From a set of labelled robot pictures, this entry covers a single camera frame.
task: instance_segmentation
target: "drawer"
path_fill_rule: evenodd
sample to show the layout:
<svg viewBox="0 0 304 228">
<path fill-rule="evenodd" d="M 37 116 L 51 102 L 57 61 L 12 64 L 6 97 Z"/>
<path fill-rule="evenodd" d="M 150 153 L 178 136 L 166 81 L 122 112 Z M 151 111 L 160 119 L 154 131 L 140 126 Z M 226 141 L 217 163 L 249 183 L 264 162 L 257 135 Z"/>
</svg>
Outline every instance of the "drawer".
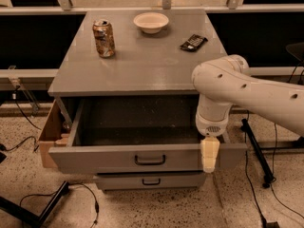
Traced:
<svg viewBox="0 0 304 228">
<path fill-rule="evenodd" d="M 203 172 L 149 173 L 149 174 L 103 174 L 94 177 L 99 189 L 153 189 L 170 187 L 199 187 L 205 182 Z"/>
<path fill-rule="evenodd" d="M 82 99 L 66 147 L 48 153 L 63 173 L 200 171 L 198 95 Z M 243 145 L 222 144 L 218 167 L 233 167 Z"/>
</svg>

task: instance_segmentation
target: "brown box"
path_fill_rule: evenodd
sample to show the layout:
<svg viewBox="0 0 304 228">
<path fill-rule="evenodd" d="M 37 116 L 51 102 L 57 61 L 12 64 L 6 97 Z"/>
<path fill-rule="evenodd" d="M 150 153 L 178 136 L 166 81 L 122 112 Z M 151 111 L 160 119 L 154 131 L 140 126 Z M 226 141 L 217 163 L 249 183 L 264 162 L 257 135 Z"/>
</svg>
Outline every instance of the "brown box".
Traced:
<svg viewBox="0 0 304 228">
<path fill-rule="evenodd" d="M 51 147 L 56 146 L 56 141 L 61 139 L 63 121 L 59 106 L 54 101 L 47 115 L 47 121 L 38 138 L 42 165 L 45 168 L 57 168 L 57 164 L 49 155 Z"/>
</svg>

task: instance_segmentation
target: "can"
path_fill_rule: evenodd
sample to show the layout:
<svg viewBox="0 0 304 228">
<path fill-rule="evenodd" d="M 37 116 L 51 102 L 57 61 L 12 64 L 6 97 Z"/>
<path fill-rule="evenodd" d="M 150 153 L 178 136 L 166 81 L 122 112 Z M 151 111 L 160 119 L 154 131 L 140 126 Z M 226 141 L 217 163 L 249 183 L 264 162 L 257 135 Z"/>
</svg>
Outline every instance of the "can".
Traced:
<svg viewBox="0 0 304 228">
<path fill-rule="evenodd" d="M 93 33 L 99 56 L 104 58 L 114 55 L 115 44 L 112 25 L 105 19 L 94 21 Z"/>
</svg>

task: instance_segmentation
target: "bowl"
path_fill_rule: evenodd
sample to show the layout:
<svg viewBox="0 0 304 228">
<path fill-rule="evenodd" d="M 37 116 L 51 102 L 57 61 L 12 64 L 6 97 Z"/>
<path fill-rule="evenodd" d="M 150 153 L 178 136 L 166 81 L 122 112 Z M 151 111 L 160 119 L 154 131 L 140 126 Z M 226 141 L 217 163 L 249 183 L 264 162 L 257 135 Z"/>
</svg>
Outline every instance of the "bowl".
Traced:
<svg viewBox="0 0 304 228">
<path fill-rule="evenodd" d="M 145 12 L 137 15 L 134 24 L 147 34 L 155 34 L 169 23 L 167 16 L 158 12 Z"/>
</svg>

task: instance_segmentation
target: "gray desk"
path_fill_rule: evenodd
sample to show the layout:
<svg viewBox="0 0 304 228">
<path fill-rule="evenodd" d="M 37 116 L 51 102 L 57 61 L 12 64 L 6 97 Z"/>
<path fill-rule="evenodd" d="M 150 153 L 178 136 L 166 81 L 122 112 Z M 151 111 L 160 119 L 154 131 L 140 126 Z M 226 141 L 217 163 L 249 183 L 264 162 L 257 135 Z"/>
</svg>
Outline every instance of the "gray desk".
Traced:
<svg viewBox="0 0 304 228">
<path fill-rule="evenodd" d="M 158 10 L 170 22 L 154 35 L 133 24 L 142 12 L 86 14 L 49 89 L 71 125 L 67 147 L 49 154 L 64 173 L 98 174 L 103 190 L 200 186 L 205 174 L 191 74 L 226 52 L 203 9 Z M 99 57 L 92 33 L 100 18 L 114 30 L 116 54 L 107 59 Z M 197 52 L 180 50 L 194 33 L 208 42 Z M 233 167 L 244 149 L 223 146 L 218 167 Z"/>
</svg>

